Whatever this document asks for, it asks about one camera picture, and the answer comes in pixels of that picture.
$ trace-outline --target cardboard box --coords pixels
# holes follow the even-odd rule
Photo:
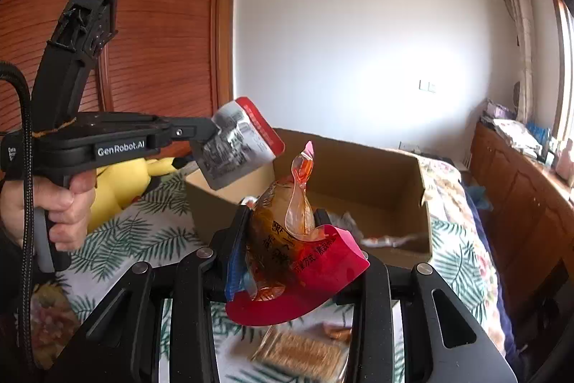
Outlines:
[[[302,132],[276,131],[285,142],[285,153],[228,187],[213,191],[201,171],[187,176],[189,205],[201,240],[209,243],[216,231],[230,225],[243,197],[259,196],[275,179],[289,174],[292,160],[311,140],[315,165],[307,196],[313,208],[339,215],[348,211],[365,237],[423,234],[402,248],[364,248],[384,263],[412,268],[430,259],[431,223],[416,157]]]

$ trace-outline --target human hand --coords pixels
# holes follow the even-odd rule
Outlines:
[[[56,250],[79,249],[84,243],[90,221],[90,207],[96,198],[96,171],[77,174],[64,189],[44,177],[34,177],[34,206],[48,211],[56,223],[50,240]],[[0,193],[0,217],[8,235],[22,246],[24,238],[24,191],[22,181],[6,181]]]

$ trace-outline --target white wall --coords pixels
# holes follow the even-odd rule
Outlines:
[[[560,82],[558,23],[552,0],[530,0],[534,17],[533,87],[535,122],[552,129]]]
[[[238,0],[236,53],[237,94],[272,126],[454,158],[517,80],[502,0]]]

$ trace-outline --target pink bottle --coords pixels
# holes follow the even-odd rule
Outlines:
[[[556,165],[556,174],[558,174],[562,179],[567,181],[570,178],[570,172],[572,171],[572,139],[569,138],[566,142],[566,148],[562,150],[558,164]]]

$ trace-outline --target bed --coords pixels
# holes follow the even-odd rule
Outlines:
[[[426,157],[419,160],[432,223],[430,264],[469,308],[500,353],[511,355],[516,349],[496,269],[476,208],[460,183],[460,173],[443,161]],[[82,249],[72,255],[71,267],[60,273],[54,284],[36,291],[32,306],[33,346],[44,367],[50,366],[79,324],[134,262],[146,260],[154,267],[162,266],[177,262],[202,246],[193,231],[184,182],[184,177],[196,167],[192,163],[167,176],[157,189],[96,229]],[[60,292],[67,301],[54,299]],[[169,381],[170,305],[166,300],[160,340],[160,381],[165,382]],[[392,311],[395,382],[399,383],[404,381],[405,364],[398,303]],[[55,329],[46,324],[48,316],[50,323],[58,323]],[[212,321],[221,381],[291,383],[297,380],[250,361],[264,328],[233,323],[225,314],[224,306],[215,303]],[[352,305],[337,306],[329,301],[283,326],[313,334],[323,322],[350,326]]]

